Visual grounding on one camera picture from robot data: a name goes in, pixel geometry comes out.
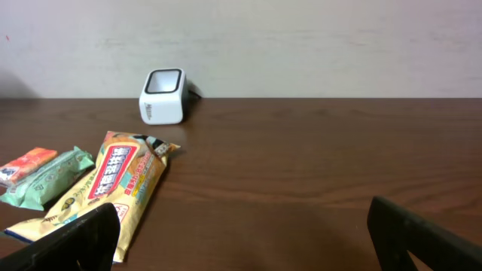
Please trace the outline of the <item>orange snack pack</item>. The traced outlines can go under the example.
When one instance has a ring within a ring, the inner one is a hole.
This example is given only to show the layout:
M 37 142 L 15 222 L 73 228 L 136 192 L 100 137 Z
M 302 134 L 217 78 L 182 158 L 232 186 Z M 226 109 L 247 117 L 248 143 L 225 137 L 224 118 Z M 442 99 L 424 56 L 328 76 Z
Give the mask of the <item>orange snack pack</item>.
M 10 187 L 57 156 L 57 151 L 33 148 L 23 156 L 1 167 L 1 185 Z

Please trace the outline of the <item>yellow wet wipes pack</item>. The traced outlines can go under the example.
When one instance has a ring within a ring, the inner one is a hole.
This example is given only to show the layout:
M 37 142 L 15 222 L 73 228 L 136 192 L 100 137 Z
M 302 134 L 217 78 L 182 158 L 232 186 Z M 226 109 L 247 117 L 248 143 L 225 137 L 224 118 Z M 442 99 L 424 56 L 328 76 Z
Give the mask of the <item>yellow wet wipes pack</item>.
M 176 144 L 153 136 L 107 132 L 96 167 L 73 185 L 43 218 L 22 221 L 5 233 L 23 242 L 35 242 L 105 203 L 111 203 L 120 223 L 113 256 L 124 261 L 149 199 L 168 165 Z

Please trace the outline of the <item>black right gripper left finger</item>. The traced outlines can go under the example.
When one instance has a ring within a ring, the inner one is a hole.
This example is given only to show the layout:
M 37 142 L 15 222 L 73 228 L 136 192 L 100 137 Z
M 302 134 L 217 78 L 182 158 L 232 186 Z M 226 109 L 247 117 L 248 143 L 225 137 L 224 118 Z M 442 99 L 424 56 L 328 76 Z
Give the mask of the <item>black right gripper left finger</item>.
M 120 234 L 113 204 L 105 203 L 1 259 L 2 270 L 110 270 Z

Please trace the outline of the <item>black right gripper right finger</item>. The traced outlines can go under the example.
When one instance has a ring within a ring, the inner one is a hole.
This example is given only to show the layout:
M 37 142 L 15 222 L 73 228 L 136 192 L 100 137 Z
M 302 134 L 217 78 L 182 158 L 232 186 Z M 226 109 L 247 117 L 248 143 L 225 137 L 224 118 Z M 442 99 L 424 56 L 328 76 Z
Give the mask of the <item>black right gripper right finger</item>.
M 367 226 L 383 271 L 417 271 L 411 255 L 433 270 L 481 269 L 479 245 L 381 196 L 371 200 Z

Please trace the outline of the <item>green wipes pack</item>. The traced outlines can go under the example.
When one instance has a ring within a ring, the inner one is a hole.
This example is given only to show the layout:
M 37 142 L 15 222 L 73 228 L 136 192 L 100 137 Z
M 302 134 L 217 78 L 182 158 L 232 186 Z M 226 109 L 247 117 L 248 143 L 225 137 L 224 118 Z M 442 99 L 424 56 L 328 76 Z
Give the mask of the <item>green wipes pack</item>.
M 94 165 L 92 155 L 74 146 L 26 176 L 1 195 L 8 205 L 44 211 L 44 206 L 76 182 Z

